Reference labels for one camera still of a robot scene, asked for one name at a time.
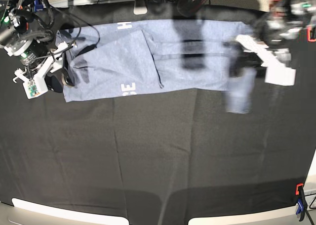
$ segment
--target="gray pants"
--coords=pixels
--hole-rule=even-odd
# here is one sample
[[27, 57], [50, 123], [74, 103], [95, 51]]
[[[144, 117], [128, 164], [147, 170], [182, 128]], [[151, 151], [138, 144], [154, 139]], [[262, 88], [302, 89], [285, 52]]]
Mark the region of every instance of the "gray pants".
[[[65, 100], [83, 101], [134, 94], [198, 88], [226, 91], [227, 110], [247, 113], [255, 70], [231, 79], [229, 67], [237, 51], [226, 45], [251, 33], [241, 22], [148, 20], [82, 28], [67, 58], [75, 87], [64, 87]], [[69, 41], [78, 29], [60, 31], [57, 43]]]

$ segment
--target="folded cloth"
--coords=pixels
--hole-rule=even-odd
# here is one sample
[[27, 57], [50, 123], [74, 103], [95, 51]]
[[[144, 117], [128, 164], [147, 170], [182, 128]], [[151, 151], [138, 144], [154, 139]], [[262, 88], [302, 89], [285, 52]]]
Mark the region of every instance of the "folded cloth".
[[[238, 51], [227, 43], [252, 32], [242, 22], [147, 20], [94, 28], [83, 27], [67, 52], [75, 77], [74, 87], [64, 86], [67, 102], [198, 88], [230, 91], [229, 112], [248, 112], [255, 74], [247, 69], [244, 77], [229, 77]], [[60, 31], [56, 43], [77, 33]]]

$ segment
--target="blue garment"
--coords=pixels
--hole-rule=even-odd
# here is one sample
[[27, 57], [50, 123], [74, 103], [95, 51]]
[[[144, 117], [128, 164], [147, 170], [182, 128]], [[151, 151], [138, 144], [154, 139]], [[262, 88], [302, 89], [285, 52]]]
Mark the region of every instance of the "blue garment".
[[[229, 67], [237, 50], [225, 43], [251, 33], [249, 26], [210, 20], [147, 20], [95, 28], [100, 33], [97, 48], [83, 53], [98, 40], [96, 30], [84, 27], [78, 47], [67, 54], [75, 76], [75, 87], [64, 87], [67, 102], [198, 88], [229, 90], [227, 102], [233, 105], [228, 110], [248, 112], [255, 71], [246, 68], [243, 76], [230, 79]], [[77, 33], [78, 29], [60, 31], [57, 43], [68, 42]]]

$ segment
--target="black fabric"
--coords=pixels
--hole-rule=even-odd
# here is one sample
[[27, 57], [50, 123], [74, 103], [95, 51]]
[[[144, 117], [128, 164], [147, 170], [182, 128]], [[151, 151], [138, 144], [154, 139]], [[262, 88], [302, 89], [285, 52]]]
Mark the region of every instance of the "black fabric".
[[[72, 7], [91, 24], [178, 18], [153, 4]], [[195, 18], [252, 23], [260, 13], [206, 6]], [[55, 28], [66, 26], [56, 18]], [[316, 135], [315, 43], [293, 43], [293, 87], [257, 78], [252, 112], [225, 112], [217, 91], [65, 103], [27, 100], [12, 82], [20, 62], [0, 51], [0, 200], [123, 216], [132, 225], [186, 225], [193, 217], [263, 212], [295, 204]]]

